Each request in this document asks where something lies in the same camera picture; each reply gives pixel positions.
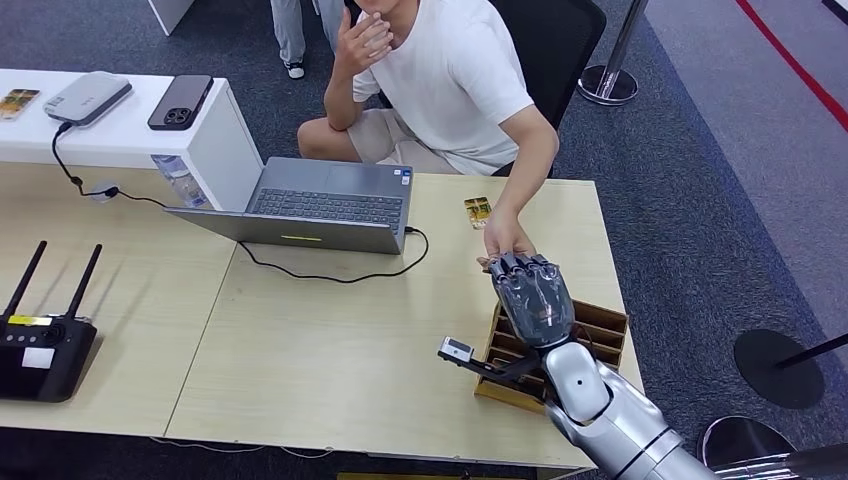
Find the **person's right hand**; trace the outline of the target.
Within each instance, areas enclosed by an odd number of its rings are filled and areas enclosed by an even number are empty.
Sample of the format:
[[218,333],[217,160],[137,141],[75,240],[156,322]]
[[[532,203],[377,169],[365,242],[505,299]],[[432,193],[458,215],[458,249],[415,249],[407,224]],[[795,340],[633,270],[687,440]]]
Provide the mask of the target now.
[[332,76],[351,79],[384,58],[391,50],[389,23],[380,12],[365,13],[355,25],[344,7],[338,31]]

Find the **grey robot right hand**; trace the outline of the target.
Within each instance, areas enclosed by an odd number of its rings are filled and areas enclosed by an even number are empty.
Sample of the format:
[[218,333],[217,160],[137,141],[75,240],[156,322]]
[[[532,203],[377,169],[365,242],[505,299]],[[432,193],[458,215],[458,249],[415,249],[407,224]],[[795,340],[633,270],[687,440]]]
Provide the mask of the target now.
[[515,334],[527,346],[544,350],[569,340],[575,309],[557,264],[540,254],[505,253],[488,271]]

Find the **person's left hand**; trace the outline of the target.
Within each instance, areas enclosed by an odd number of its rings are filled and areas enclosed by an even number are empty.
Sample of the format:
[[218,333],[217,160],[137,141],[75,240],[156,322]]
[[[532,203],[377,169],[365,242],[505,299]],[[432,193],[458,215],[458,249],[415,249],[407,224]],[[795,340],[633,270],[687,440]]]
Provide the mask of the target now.
[[494,211],[483,230],[483,242],[486,254],[477,258],[484,272],[491,263],[505,253],[533,256],[535,246],[519,223],[514,212]]

